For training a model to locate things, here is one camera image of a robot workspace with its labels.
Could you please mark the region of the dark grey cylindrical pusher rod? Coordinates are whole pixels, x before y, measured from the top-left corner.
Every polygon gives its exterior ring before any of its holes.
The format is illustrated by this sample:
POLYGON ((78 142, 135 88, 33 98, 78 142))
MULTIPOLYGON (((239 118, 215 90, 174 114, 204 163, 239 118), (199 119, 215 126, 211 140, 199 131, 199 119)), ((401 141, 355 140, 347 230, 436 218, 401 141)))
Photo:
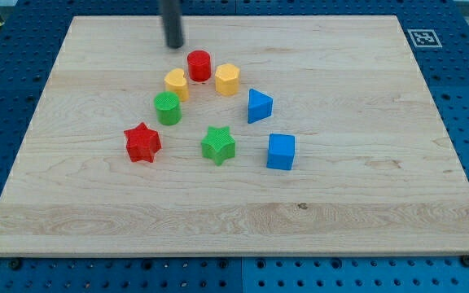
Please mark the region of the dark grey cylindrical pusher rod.
POLYGON ((178 49, 184 45, 182 10, 179 0, 159 0, 166 46, 178 49))

